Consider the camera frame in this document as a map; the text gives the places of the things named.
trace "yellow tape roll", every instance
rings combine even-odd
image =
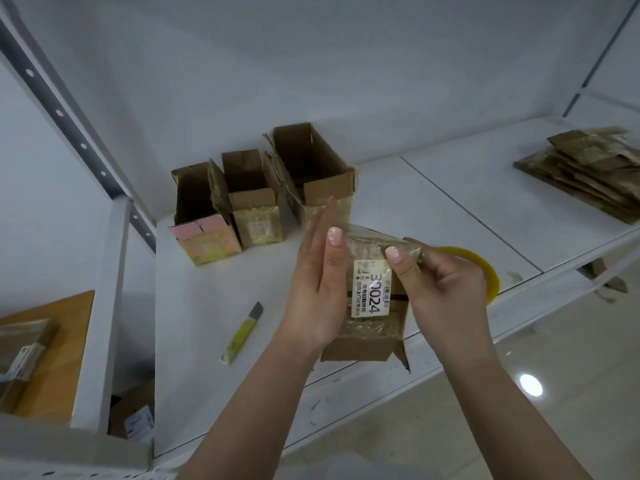
[[[444,251],[454,256],[459,256],[463,259],[467,259],[472,263],[480,266],[484,272],[484,279],[486,280],[486,304],[491,303],[498,293],[500,292],[500,278],[498,273],[495,272],[493,266],[491,266],[486,259],[482,256],[478,256],[475,252],[469,251],[464,248],[456,248],[453,246],[441,246],[439,250]]]

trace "forearm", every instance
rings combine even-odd
[[[272,478],[316,359],[277,331],[180,478]]]
[[[498,357],[445,372],[487,466],[496,479],[590,479]]]

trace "fingernail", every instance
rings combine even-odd
[[[391,261],[393,264],[400,264],[400,261],[402,261],[402,255],[400,254],[400,250],[395,246],[389,246],[385,250],[385,255],[387,256],[387,259]]]
[[[340,227],[331,227],[329,232],[326,233],[327,238],[329,239],[329,244],[332,246],[340,246],[342,245],[342,236],[344,233]]]

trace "hand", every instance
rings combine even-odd
[[[474,368],[497,358],[486,314],[486,282],[475,264],[419,241],[422,269],[406,251],[386,250],[400,278],[418,328],[444,368]]]
[[[336,212],[337,202],[331,197],[302,239],[276,332],[316,357],[338,335],[347,309],[349,251],[342,229],[332,227]]]

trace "tiled floor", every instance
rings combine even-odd
[[[640,262],[621,277],[629,294],[605,290],[608,300],[590,294],[497,345],[513,377],[526,372],[540,380],[544,392],[534,403],[596,479],[640,478]],[[433,468],[444,478],[491,478],[444,374],[292,452],[281,465],[346,451]]]

